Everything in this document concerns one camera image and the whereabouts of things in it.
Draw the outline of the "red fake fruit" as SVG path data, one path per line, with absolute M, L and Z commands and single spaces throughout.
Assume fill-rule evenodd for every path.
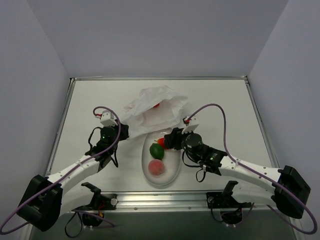
M 162 137 L 162 138 L 159 138 L 157 141 L 157 144 L 159 144 L 162 148 L 165 148 L 165 139 Z

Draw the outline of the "green fake lime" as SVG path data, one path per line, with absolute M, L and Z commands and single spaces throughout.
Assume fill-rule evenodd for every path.
M 157 160 L 162 160 L 165 156 L 164 148 L 158 143 L 153 143 L 150 146 L 149 153 L 154 159 L 157 159 Z

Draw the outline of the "pink fake fruit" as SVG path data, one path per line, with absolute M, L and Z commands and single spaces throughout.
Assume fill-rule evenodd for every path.
M 148 171 L 153 176 L 159 176 L 165 172 L 165 165 L 159 159 L 153 159 L 148 164 Z

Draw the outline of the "white plastic bag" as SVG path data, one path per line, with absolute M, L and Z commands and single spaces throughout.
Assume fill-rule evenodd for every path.
M 129 126 L 131 139 L 178 125 L 188 97 L 166 85 L 142 89 L 139 97 L 126 105 L 121 123 Z

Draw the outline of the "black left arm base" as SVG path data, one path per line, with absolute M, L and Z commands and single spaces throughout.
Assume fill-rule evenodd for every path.
M 81 190 L 89 190 L 89 202 L 75 208 L 83 227 L 90 229 L 114 228 L 116 225 L 105 218 L 104 210 L 116 210 L 118 195 L 115 193 L 102 194 L 102 191 L 95 185 L 84 182 Z

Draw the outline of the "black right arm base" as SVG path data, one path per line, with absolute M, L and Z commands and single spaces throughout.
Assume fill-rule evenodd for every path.
M 227 183 L 223 191 L 211 191 L 206 193 L 207 207 L 210 209 L 210 214 L 214 221 L 224 224 L 227 228 L 236 228 L 240 225 L 251 213 L 254 203 L 238 202 L 233 197 L 235 187 L 239 187 L 239 183 L 231 180 Z M 219 212 L 220 219 L 214 215 L 214 210 L 217 209 L 234 209 L 223 210 Z

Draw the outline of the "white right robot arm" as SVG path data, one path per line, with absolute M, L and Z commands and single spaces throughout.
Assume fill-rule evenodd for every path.
M 311 188 L 299 172 L 291 166 L 273 168 L 250 163 L 203 143 L 193 131 L 174 128 L 164 136 L 170 150 L 182 150 L 204 174 L 233 177 L 222 193 L 223 203 L 260 203 L 276 208 L 284 215 L 301 219 Z

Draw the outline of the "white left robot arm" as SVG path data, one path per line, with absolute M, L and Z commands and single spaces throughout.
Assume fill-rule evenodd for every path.
M 46 177 L 36 175 L 30 180 L 18 205 L 19 217 L 45 232 L 66 212 L 100 206 L 101 190 L 85 179 L 116 161 L 112 156 L 118 143 L 129 138 L 129 126 L 115 121 L 99 131 L 99 141 L 77 162 L 60 172 Z

